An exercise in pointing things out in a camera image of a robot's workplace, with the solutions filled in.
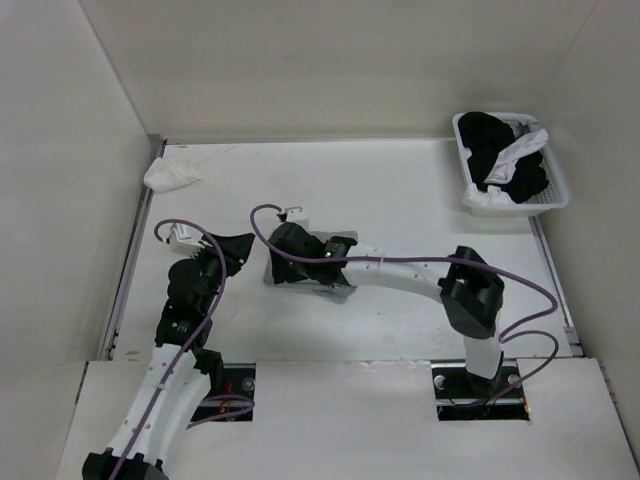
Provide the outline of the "grey tank top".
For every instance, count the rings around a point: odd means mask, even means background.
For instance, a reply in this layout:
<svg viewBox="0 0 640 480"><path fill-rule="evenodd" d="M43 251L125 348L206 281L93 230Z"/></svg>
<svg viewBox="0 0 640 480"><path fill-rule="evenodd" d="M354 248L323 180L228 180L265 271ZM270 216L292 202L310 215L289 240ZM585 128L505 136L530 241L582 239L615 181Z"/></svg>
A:
<svg viewBox="0 0 640 480"><path fill-rule="evenodd" d="M358 234L355 231L337 231L322 232L308 231L317 237L324 244L324 250L320 258L342 257L345 256L349 249L358 242ZM303 280L296 283L274 284L271 276L271 260L270 252L267 261L263 282L266 286L276 289L288 291L290 293L299 293L303 295L315 295L328 298L335 303L343 303L350 295L352 295L357 287L351 285L345 275L341 271L340 264L311 264L308 268L309 280Z"/></svg>

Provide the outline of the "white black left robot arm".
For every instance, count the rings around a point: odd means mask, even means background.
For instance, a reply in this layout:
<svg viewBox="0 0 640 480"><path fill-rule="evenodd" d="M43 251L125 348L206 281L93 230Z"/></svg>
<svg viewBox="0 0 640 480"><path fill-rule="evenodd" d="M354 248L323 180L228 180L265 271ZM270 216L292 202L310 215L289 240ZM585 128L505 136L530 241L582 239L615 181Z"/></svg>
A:
<svg viewBox="0 0 640 480"><path fill-rule="evenodd" d="M85 479L165 479L181 436L204 422L251 412L253 396L225 378L219 352L205 347L211 309L226 280L248 260L254 235L189 237L173 225L167 240L181 260L168 271L167 300L145 377L101 453L87 455Z"/></svg>

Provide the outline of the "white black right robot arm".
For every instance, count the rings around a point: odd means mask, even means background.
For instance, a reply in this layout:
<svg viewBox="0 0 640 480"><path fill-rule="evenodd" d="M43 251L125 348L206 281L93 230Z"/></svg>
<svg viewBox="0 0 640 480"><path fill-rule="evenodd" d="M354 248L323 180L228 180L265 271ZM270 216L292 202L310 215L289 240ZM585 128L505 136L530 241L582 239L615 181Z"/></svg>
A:
<svg viewBox="0 0 640 480"><path fill-rule="evenodd" d="M463 339L466 388L485 398L497 391L504 359L497 333L504 282L472 248L457 247L443 263L400 262L351 236L314 235L293 222L278 226L268 243L275 285L306 284L346 295L359 287L381 287L439 303Z"/></svg>

